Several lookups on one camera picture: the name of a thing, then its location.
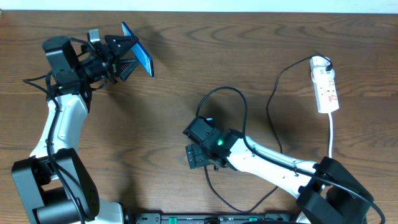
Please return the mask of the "blue Galaxy S25+ smartphone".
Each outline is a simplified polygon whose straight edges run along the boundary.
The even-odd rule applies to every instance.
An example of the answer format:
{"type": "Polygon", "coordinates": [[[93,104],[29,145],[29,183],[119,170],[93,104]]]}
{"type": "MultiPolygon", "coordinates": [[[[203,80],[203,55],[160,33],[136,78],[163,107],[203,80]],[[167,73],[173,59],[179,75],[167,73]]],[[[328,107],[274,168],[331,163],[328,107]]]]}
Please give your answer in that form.
{"type": "MultiPolygon", "coordinates": [[[[124,21],[121,23],[121,27],[125,36],[135,36],[133,31],[124,21]]],[[[150,77],[154,77],[155,71],[153,59],[144,46],[138,41],[132,46],[131,50],[150,77]]]]}

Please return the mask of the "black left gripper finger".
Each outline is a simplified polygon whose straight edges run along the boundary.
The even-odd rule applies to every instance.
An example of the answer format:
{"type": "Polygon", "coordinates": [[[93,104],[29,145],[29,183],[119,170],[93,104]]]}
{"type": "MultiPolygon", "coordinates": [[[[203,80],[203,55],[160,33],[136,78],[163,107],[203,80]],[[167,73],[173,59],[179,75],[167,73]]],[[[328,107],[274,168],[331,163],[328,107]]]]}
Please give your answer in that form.
{"type": "Polygon", "coordinates": [[[121,59],[116,63],[116,76],[125,82],[138,65],[138,59],[121,59]]]}
{"type": "Polygon", "coordinates": [[[115,59],[123,57],[139,41],[135,35],[106,35],[104,39],[115,59]]]}

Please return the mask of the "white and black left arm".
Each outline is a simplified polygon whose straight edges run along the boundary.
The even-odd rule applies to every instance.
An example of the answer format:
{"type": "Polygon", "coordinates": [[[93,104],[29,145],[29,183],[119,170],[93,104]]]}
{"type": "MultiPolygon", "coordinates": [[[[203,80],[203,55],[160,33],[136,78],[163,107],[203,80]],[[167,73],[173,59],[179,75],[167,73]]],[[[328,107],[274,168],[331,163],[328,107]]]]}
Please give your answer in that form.
{"type": "Polygon", "coordinates": [[[126,54],[135,35],[98,37],[95,30],[81,40],[55,36],[42,47],[50,64],[43,76],[49,114],[39,143],[27,159],[12,167],[12,178],[31,223],[135,223],[121,203],[99,196],[78,156],[80,134],[90,112],[94,83],[125,81],[137,66],[126,54]]]}

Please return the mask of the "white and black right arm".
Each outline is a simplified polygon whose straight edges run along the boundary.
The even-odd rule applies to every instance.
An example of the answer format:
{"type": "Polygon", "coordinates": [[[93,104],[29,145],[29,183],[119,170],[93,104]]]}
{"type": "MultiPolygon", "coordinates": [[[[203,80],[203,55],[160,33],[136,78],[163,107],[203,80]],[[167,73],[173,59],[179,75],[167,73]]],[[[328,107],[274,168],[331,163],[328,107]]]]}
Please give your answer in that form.
{"type": "Polygon", "coordinates": [[[192,169],[213,164],[256,175],[291,194],[298,223],[365,223],[373,196],[338,161],[303,161],[268,149],[242,132],[202,122],[184,130],[192,169]]]}

